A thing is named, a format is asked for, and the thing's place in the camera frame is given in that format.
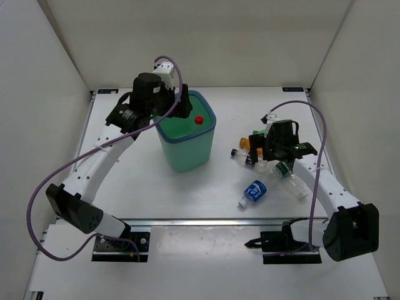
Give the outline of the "clear bottle red cap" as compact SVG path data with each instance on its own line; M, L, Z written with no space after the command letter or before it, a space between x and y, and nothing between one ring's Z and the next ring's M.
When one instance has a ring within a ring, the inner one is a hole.
M196 124L202 124L204 122L204 118L202 116L196 116L194 122Z

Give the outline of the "clear bottle black label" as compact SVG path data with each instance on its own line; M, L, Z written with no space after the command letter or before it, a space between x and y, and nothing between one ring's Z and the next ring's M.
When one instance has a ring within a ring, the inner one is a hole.
M235 160L241 167L251 169L257 173L263 173L267 171L268 162L262 160L262 157L257 158L257 162L251 159L249 151L245 149L232 149L231 159Z

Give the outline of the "clear bottle green label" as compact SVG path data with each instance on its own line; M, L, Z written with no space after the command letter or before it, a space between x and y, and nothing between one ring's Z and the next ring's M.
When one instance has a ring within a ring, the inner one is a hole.
M303 181L294 174L293 170L285 162L279 161L269 170L272 178L290 192L297 200L302 201L308 196Z

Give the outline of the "clear bottle blue label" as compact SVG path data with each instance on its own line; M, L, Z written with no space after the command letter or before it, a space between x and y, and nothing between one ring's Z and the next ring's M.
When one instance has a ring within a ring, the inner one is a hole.
M256 205L282 177L282 172L277 168L264 172L244 190L238 206L245 209Z

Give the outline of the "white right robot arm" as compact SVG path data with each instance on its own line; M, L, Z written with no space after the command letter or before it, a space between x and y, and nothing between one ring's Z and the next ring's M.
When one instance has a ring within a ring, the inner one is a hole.
M309 248L323 248L334 261L373 253L379 247L379 211L364 204L321 165L321 151L299 141L299 124L293 120L263 119L266 130L249 137L249 156L254 163L262 149L263 161L276 161L252 186L252 199L265 195L273 181L296 174L312 190L312 200L319 201L327 222L314 224L313 217L295 219L282 226L281 244L290 250L308 243Z

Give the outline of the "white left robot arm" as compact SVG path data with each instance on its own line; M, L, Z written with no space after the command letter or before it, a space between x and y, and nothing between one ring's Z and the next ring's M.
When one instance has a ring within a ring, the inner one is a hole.
M155 73L143 72L134 79L132 91L123 94L95 143L94 153L83 159L60 185L50 184L46 196L58 217L85 234L109 236L117 250L131 243L129 226L93 205L96 193L120 155L158 116L188 118L192 110L187 84L179 101Z

